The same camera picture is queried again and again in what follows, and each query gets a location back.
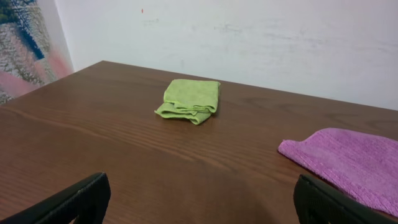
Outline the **folded green cloth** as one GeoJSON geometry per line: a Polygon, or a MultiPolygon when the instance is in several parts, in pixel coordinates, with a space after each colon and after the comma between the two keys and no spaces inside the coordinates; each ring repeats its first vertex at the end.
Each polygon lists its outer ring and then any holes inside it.
{"type": "Polygon", "coordinates": [[[220,82],[175,79],[155,113],[165,119],[187,119],[195,125],[217,112],[220,82]]]}

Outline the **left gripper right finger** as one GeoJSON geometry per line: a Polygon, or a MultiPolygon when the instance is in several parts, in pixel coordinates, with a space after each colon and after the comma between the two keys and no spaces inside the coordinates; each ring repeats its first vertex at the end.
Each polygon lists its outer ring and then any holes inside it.
{"type": "Polygon", "coordinates": [[[300,224],[397,224],[309,175],[300,175],[294,188],[300,224]]]}

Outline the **purple cloth with label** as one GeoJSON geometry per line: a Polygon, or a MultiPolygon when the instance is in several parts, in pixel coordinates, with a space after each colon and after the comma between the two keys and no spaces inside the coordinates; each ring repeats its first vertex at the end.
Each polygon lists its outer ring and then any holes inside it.
{"type": "Polygon", "coordinates": [[[278,152],[357,202],[397,216],[396,140],[325,128],[303,141],[282,141],[278,152]]]}

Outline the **colourful wall poster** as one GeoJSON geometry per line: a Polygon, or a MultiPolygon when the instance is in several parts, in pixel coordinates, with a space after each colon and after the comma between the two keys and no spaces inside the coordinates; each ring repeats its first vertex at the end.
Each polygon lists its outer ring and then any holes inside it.
{"type": "Polygon", "coordinates": [[[71,73],[56,2],[1,0],[1,103],[71,73]]]}

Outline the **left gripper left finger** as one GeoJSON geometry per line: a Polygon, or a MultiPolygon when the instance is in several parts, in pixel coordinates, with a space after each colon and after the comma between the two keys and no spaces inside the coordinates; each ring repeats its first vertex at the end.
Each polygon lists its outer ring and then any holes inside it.
{"type": "Polygon", "coordinates": [[[1,220],[1,224],[102,224],[110,198],[108,177],[98,172],[1,220]]]}

